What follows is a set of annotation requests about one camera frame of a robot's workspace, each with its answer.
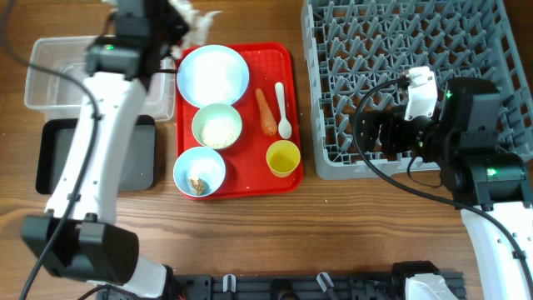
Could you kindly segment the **white tissue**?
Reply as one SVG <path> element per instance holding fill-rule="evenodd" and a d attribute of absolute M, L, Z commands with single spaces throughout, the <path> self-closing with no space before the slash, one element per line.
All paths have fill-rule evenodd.
<path fill-rule="evenodd" d="M 203 46 L 207 42 L 208 34 L 214 22 L 214 17 L 221 11 L 210 11 L 201 14 L 189 0 L 170 0 L 169 3 L 180 13 L 189 26 L 189 31 L 172 46 L 171 55 L 175 60 L 183 56 L 183 52 L 192 46 Z"/>

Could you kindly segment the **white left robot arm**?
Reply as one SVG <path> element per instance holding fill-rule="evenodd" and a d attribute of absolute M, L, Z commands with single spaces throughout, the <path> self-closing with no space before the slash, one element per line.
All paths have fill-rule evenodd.
<path fill-rule="evenodd" d="M 115 33 L 86 51 L 87 77 L 62 176 L 42 215 L 27 216 L 22 239 L 36 269 L 135 299 L 181 299 L 167 265 L 141 255 L 134 232 L 116 225 L 116 200 L 133 129 L 153 75 L 188 31 L 167 1 L 117 1 Z"/>

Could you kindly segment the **orange carrot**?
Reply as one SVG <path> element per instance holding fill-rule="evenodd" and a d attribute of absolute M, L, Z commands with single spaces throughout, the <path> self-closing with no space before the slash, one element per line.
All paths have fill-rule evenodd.
<path fill-rule="evenodd" d="M 267 136 L 273 136 L 277 132 L 277 125 L 266 97 L 260 88 L 255 90 L 255 96 L 259 108 L 262 131 Z"/>

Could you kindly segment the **mint green bowl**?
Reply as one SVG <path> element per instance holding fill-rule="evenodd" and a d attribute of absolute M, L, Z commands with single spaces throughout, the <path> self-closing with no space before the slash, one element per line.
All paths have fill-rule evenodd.
<path fill-rule="evenodd" d="M 192 119 L 193 137 L 202 146 L 222 150 L 232 146 L 240 137 L 243 122 L 240 113 L 223 103 L 201 108 Z"/>

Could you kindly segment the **white rice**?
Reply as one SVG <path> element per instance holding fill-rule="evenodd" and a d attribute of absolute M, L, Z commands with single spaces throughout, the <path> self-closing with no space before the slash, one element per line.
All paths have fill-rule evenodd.
<path fill-rule="evenodd" d="M 239 125 L 230 118 L 207 120 L 200 131 L 201 142 L 209 148 L 223 149 L 231 146 L 239 133 Z"/>

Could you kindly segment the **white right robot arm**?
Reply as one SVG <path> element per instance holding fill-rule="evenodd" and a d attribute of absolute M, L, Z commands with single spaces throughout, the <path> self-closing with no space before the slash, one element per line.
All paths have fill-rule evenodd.
<path fill-rule="evenodd" d="M 501 93 L 474 77 L 452 78 L 438 117 L 410 117 L 414 101 L 390 111 L 364 112 L 372 96 L 391 85 L 415 86 L 407 76 L 371 89 L 352 117 L 360 154 L 380 141 L 386 154 L 411 149 L 425 163 L 436 163 L 451 199 L 416 190 L 392 179 L 368 158 L 364 163 L 391 185 L 461 212 L 487 299 L 532 297 L 532 187 L 523 160 L 499 148 L 496 128 Z"/>

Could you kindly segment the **small light blue bowl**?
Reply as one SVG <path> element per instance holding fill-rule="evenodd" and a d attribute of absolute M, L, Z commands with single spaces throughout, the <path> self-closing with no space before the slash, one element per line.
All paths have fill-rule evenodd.
<path fill-rule="evenodd" d="M 209 147 L 192 147 L 180 154 L 174 163 L 173 179 L 180 192 L 191 198 L 206 198 L 214 194 L 223 184 L 227 174 L 222 156 Z M 190 177 L 198 177 L 207 189 L 197 196 L 189 183 Z"/>

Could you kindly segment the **yellow plastic cup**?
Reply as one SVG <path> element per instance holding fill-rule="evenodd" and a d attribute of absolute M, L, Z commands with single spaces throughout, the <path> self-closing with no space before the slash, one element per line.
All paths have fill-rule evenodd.
<path fill-rule="evenodd" d="M 299 147 L 288 140 L 276 141 L 266 151 L 266 163 L 272 174 L 278 178 L 291 175 L 300 161 Z"/>

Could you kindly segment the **brown food scrap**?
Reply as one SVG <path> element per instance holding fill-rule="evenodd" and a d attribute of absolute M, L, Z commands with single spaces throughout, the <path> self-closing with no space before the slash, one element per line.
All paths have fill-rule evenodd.
<path fill-rule="evenodd" d="M 189 183 L 191 184 L 192 191 L 197 195 L 203 195 L 207 189 L 207 185 L 199 177 L 190 177 Z"/>

